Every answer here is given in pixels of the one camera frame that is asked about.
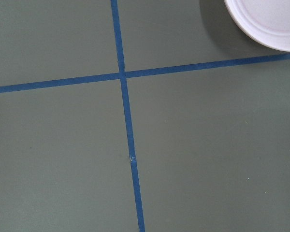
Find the pink plate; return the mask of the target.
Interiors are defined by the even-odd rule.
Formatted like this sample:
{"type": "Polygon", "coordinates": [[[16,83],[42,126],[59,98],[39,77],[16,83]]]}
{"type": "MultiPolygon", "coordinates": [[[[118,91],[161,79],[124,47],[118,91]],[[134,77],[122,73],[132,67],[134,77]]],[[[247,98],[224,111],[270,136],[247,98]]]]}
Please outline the pink plate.
{"type": "Polygon", "coordinates": [[[269,48],[290,52],[290,0],[226,0],[236,25],[269,48]]]}

